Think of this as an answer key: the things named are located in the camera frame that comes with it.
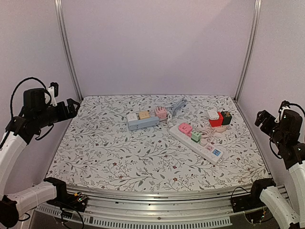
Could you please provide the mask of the white plug adapter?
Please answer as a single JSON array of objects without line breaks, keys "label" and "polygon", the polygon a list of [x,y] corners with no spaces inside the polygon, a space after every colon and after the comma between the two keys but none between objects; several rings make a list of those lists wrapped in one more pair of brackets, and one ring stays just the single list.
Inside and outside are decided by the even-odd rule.
[{"label": "white plug adapter", "polygon": [[219,114],[216,110],[207,110],[207,115],[209,120],[218,120],[219,119]]}]

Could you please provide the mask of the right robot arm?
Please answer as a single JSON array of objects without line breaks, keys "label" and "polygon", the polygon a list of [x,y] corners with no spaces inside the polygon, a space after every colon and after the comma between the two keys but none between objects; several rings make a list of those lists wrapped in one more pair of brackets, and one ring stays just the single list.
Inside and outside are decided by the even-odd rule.
[{"label": "right robot arm", "polygon": [[300,105],[282,101],[277,117],[262,110],[255,120],[255,125],[269,136],[269,143],[277,148],[273,154],[284,163],[295,189],[298,211],[283,198],[271,178],[256,180],[246,203],[250,208],[263,203],[281,229],[305,227],[305,145],[299,140],[304,116],[305,111]]}]

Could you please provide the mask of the round pink socket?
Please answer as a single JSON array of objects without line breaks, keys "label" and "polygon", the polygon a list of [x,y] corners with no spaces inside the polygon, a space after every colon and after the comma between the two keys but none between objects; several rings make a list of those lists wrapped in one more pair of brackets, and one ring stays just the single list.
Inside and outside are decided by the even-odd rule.
[{"label": "round pink socket", "polygon": [[214,132],[222,133],[227,129],[227,125],[212,127],[212,129],[213,129]]}]

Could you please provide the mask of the dark green cube socket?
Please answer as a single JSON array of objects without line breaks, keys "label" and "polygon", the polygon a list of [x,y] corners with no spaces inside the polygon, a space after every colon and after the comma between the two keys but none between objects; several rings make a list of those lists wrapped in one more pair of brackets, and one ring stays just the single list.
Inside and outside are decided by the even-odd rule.
[{"label": "dark green cube socket", "polygon": [[223,117],[222,125],[229,125],[232,120],[232,115],[229,111],[222,111],[221,116]]}]

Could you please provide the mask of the white long power strip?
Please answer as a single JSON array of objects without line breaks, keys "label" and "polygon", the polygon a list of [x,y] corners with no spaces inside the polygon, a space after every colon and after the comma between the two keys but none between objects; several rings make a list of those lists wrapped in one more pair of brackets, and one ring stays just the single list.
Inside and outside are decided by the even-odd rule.
[{"label": "white long power strip", "polygon": [[176,140],[181,142],[190,150],[194,151],[199,156],[206,159],[208,162],[216,165],[224,156],[224,152],[220,149],[212,146],[211,144],[206,144],[202,146],[200,143],[194,142],[190,137],[181,132],[178,129],[179,124],[176,124],[172,128],[169,129],[169,134],[173,136]]}]

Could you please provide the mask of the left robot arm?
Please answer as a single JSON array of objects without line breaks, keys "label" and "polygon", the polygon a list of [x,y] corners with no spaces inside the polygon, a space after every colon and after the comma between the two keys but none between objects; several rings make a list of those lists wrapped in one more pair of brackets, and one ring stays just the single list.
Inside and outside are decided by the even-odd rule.
[{"label": "left robot arm", "polygon": [[42,87],[24,91],[23,106],[17,116],[13,114],[14,97],[10,98],[10,121],[0,143],[0,223],[8,229],[22,222],[23,215],[29,220],[28,211],[45,202],[58,206],[61,217],[68,215],[67,210],[79,215],[86,206],[78,193],[69,194],[66,183],[53,177],[47,177],[38,185],[17,193],[4,192],[13,166],[31,140],[42,140],[43,128],[48,126],[53,129],[55,123],[74,118],[80,108],[80,103],[71,98],[66,102],[56,101],[59,88],[56,82],[47,87],[40,79],[28,77],[17,87],[29,80],[39,82]]}]

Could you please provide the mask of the red cube socket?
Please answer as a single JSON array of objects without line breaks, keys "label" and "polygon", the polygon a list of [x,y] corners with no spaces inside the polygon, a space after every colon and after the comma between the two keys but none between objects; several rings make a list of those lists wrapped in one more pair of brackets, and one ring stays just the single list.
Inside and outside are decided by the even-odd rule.
[{"label": "red cube socket", "polygon": [[211,127],[220,127],[223,124],[224,117],[220,112],[217,112],[218,119],[209,119],[209,123]]}]

